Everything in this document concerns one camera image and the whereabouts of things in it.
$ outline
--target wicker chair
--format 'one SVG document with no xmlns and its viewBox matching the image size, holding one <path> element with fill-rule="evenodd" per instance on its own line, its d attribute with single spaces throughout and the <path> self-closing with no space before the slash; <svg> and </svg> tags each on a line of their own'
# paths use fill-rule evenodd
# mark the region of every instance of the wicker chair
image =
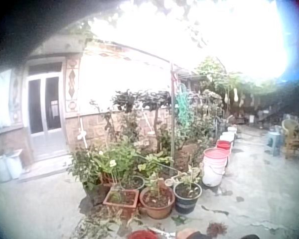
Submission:
<svg viewBox="0 0 299 239">
<path fill-rule="evenodd" d="M 285 119 L 282 126 L 285 135 L 286 158 L 288 158 L 290 150 L 295 153 L 296 149 L 299 149 L 299 123 L 293 119 Z"/>
</svg>

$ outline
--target blue stool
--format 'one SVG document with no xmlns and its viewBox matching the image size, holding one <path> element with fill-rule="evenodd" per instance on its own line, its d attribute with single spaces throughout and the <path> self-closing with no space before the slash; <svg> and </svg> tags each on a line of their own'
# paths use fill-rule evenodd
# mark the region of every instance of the blue stool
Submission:
<svg viewBox="0 0 299 239">
<path fill-rule="evenodd" d="M 281 134 L 277 132 L 268 132 L 266 135 L 265 151 L 270 151 L 273 156 L 280 155 Z"/>
</svg>

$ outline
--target wall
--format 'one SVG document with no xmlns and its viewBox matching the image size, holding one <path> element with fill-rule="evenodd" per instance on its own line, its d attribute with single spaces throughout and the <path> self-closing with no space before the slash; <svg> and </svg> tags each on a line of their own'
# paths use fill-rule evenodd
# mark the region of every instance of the wall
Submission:
<svg viewBox="0 0 299 239">
<path fill-rule="evenodd" d="M 23 166 L 31 165 L 33 163 L 33 155 L 27 128 L 25 127 L 0 133 L 0 156 L 17 149 L 23 149 L 20 155 Z"/>
<path fill-rule="evenodd" d="M 150 112 L 145 110 L 144 113 L 146 114 L 149 123 L 152 127 L 154 124 L 155 111 Z M 122 114 L 125 113 L 117 112 L 112 114 L 112 119 L 116 131 L 120 131 L 120 118 Z M 104 114 L 81 116 L 83 129 L 87 133 L 86 140 L 88 146 L 91 144 L 104 145 L 106 142 L 106 131 L 104 130 L 106 120 L 103 118 L 103 115 Z M 145 117 L 141 111 L 138 112 L 138 115 L 139 127 L 141 128 L 140 135 L 141 138 L 144 138 L 147 135 L 147 133 L 151 131 L 151 129 L 146 123 Z M 158 121 L 161 121 L 162 123 L 167 123 L 168 125 L 170 125 L 171 123 L 170 114 L 165 109 L 160 109 L 158 111 L 157 119 Z M 70 151 L 74 151 L 76 147 L 84 147 L 83 140 L 77 139 L 77 136 L 79 135 L 79 127 L 80 123 L 77 117 L 66 119 L 66 134 Z"/>
</svg>

